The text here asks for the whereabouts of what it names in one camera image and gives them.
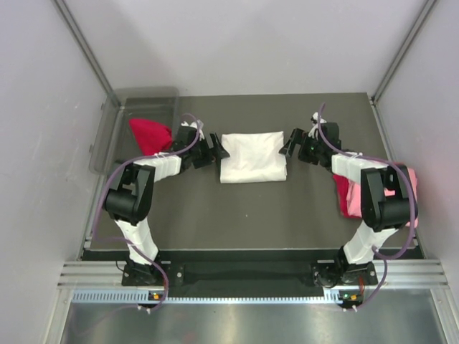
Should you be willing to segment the white and green t-shirt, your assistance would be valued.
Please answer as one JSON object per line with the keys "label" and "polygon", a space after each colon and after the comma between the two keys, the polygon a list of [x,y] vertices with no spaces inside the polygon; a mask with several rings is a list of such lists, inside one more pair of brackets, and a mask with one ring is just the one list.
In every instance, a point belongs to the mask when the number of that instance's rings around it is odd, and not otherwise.
{"label": "white and green t-shirt", "polygon": [[222,135],[229,153],[221,160],[221,183],[278,182],[287,179],[286,157],[280,154],[284,132]]}

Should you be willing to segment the pink t-shirt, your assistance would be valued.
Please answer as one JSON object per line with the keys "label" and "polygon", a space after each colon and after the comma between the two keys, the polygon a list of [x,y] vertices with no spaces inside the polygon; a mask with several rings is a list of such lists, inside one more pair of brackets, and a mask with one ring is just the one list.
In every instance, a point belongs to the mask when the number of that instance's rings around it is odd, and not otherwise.
{"label": "pink t-shirt", "polygon": [[391,166],[361,170],[357,184],[361,186],[361,219],[374,232],[408,226],[411,214],[418,213],[417,205],[410,206],[406,183]]}

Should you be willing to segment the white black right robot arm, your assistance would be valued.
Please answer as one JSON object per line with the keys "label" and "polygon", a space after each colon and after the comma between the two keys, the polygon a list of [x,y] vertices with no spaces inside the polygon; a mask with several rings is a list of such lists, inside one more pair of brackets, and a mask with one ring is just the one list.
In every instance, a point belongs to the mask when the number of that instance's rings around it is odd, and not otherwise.
{"label": "white black right robot arm", "polygon": [[334,272],[340,282],[349,284],[357,279],[361,267],[372,262],[375,252],[400,229],[409,229],[404,248],[411,245],[417,202],[406,166],[343,151],[338,125],[322,120],[314,120],[308,132],[294,129],[279,154],[290,157],[297,145],[300,161],[320,165],[360,186],[362,222],[336,258]]}

